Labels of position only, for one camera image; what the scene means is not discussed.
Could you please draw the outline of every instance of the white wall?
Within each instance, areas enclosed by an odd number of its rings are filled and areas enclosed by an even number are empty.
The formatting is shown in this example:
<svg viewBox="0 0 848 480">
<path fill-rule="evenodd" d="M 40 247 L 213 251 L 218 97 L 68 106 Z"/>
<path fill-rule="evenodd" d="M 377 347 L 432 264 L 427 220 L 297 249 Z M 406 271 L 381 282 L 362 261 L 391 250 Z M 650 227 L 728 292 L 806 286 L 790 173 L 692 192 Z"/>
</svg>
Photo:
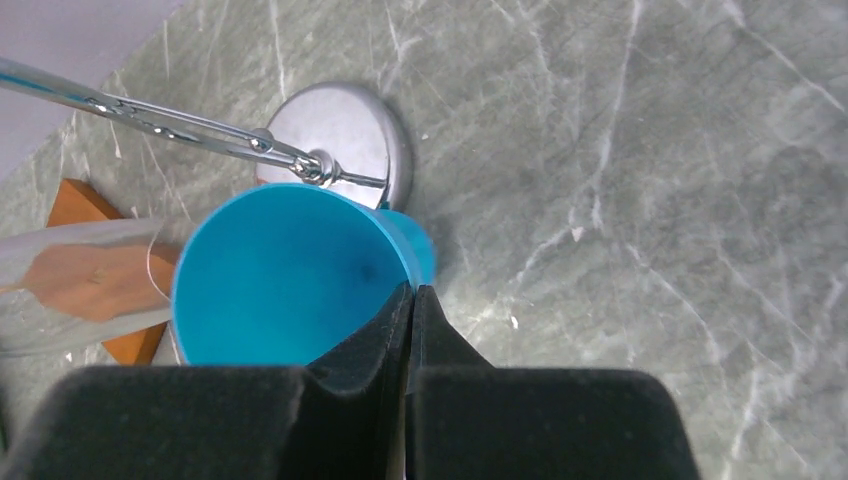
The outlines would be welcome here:
<svg viewBox="0 0 848 480">
<path fill-rule="evenodd" d="M 0 0 L 0 56 L 97 87 L 183 1 Z M 0 90 L 0 181 L 69 116 Z"/>
</svg>

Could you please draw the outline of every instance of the silver base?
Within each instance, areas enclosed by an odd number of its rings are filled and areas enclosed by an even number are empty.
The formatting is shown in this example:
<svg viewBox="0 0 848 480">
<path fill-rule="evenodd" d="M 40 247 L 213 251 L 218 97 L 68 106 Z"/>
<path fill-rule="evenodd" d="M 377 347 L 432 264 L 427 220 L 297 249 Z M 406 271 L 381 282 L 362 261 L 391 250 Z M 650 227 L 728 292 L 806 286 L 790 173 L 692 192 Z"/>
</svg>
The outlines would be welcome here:
<svg viewBox="0 0 848 480">
<path fill-rule="evenodd" d="M 412 153 L 400 122 L 370 91 L 343 82 L 312 85 L 274 114 L 268 130 L 280 142 L 345 172 L 371 177 L 372 185 L 344 179 L 325 187 L 370 208 L 402 210 L 412 186 Z M 258 164 L 258 183 L 302 183 L 287 169 Z"/>
</svg>

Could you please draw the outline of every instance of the countertop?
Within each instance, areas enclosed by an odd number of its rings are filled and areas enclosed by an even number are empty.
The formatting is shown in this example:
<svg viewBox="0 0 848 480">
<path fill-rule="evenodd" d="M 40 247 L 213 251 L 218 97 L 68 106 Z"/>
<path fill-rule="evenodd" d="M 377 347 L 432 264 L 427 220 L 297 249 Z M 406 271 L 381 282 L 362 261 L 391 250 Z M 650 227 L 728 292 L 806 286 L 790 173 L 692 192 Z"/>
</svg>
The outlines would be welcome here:
<svg viewBox="0 0 848 480">
<path fill-rule="evenodd" d="M 252 128 L 324 80 L 405 122 L 407 212 L 486 358 L 652 373 L 707 479 L 848 475 L 844 1 L 193 1 L 104 89 Z M 196 225 L 253 166 L 76 114 L 2 185 L 0 234 L 61 175 Z M 13 436 L 108 358 L 68 353 L 0 362 Z"/>
</svg>

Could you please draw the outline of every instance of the metal rod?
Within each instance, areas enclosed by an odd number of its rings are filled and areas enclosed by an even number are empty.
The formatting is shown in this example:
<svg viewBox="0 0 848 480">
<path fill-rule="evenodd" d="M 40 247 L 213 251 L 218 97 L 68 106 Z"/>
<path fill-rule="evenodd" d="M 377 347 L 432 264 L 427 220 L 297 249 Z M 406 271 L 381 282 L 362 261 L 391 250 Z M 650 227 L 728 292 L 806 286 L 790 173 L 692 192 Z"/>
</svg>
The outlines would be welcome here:
<svg viewBox="0 0 848 480">
<path fill-rule="evenodd" d="M 144 133 L 167 138 L 215 153 L 291 170 L 307 183 L 325 184 L 335 171 L 321 159 L 279 142 L 265 129 L 244 130 L 178 110 L 109 95 L 28 65 L 0 57 L 0 87 L 76 108 L 119 122 Z M 187 127 L 201 127 L 244 144 L 222 140 Z M 373 182 L 369 177 L 345 178 Z"/>
</svg>

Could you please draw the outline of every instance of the metal stand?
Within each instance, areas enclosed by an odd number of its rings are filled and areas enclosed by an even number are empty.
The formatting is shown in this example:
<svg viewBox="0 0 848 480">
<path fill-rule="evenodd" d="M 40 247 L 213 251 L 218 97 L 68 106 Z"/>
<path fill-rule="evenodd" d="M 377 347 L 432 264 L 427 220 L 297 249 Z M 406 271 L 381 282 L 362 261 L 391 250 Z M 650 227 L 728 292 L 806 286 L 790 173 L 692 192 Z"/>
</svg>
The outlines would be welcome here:
<svg viewBox="0 0 848 480">
<path fill-rule="evenodd" d="M 376 95 L 349 83 L 306 88 L 280 108 L 268 128 L 255 130 L 109 95 L 2 57 L 0 87 L 256 162 L 259 182 L 319 185 L 371 208 L 400 210 L 409 196 L 412 160 L 402 126 Z"/>
</svg>

